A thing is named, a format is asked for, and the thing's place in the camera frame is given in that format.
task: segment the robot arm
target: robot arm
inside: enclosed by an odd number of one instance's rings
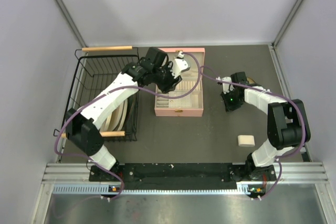
[[[112,167],[116,167],[118,169],[118,161],[104,146],[99,129],[106,118],[138,89],[127,88],[113,93],[109,91],[124,86],[143,87],[155,83],[162,93],[168,93],[175,90],[176,85],[182,81],[181,73],[189,69],[190,66],[184,60],[182,53],[179,53],[173,61],[169,61],[164,51],[149,48],[145,57],[139,62],[127,64],[117,78],[97,96],[105,94],[105,97],[83,109],[69,123],[66,127],[67,139],[103,168],[111,170]],[[66,114],[66,119],[75,112],[75,109],[70,109]]]
[[[239,72],[224,77],[223,81],[240,83],[260,89],[233,87],[223,84],[221,96],[225,103],[226,111],[240,108],[244,103],[249,103],[267,114],[267,136],[263,145],[251,153],[246,161],[246,173],[251,175],[258,167],[269,167],[277,156],[290,151],[300,144],[302,138],[301,124],[297,112],[286,100],[266,94],[266,90],[256,83],[249,83],[244,72]],[[302,101],[293,100],[300,109],[306,127],[306,141],[310,140],[310,130]]]

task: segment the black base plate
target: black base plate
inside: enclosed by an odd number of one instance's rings
[[[127,163],[119,166],[117,174],[124,180],[125,189],[128,190],[236,189],[236,181],[231,178],[230,171],[243,166],[232,163]],[[274,168],[265,172],[268,181],[276,180],[271,170]],[[116,182],[118,180],[98,167],[92,166],[89,181]]]
[[[274,166],[270,165],[268,167],[258,167],[255,169],[253,174],[245,175],[245,165],[230,165],[229,171],[231,179],[240,182],[240,181],[262,181],[263,174],[266,175],[267,181],[275,181],[277,179],[275,175]]]

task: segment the wire basket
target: wire basket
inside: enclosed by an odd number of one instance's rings
[[[104,55],[83,56],[78,59],[74,79],[66,106],[78,109],[93,100],[101,91],[110,85],[124,66],[131,62],[138,62],[137,55]],[[122,131],[125,136],[104,137],[105,141],[136,141],[139,93],[130,96],[127,100],[127,114]]]

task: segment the white wall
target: white wall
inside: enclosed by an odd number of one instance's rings
[[[0,222],[28,223],[79,45],[54,0],[0,3]]]
[[[336,0],[305,0],[279,45],[294,97],[304,101],[311,154],[323,161],[336,192]]]
[[[272,42],[296,0],[63,0],[89,46]]]

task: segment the gray floor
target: gray floor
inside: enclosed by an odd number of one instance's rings
[[[140,57],[146,48],[140,48]],[[213,67],[222,77],[245,71],[272,92],[281,93],[268,46],[208,46],[205,65]],[[204,79],[204,113],[201,118],[156,117],[154,96],[140,93],[137,142],[106,143],[121,163],[210,163],[244,162],[250,152],[266,139],[267,117],[255,107],[245,104],[226,113],[221,86]],[[255,147],[239,147],[238,135],[253,135]],[[69,141],[65,153],[78,153]],[[301,161],[297,156],[288,161]],[[85,162],[63,157],[64,163]]]
[[[97,196],[70,211],[88,195],[53,197],[56,215],[64,217],[55,219],[49,207],[45,224],[327,223],[314,185],[278,185],[261,202],[251,201],[246,195],[125,195],[107,203]]]

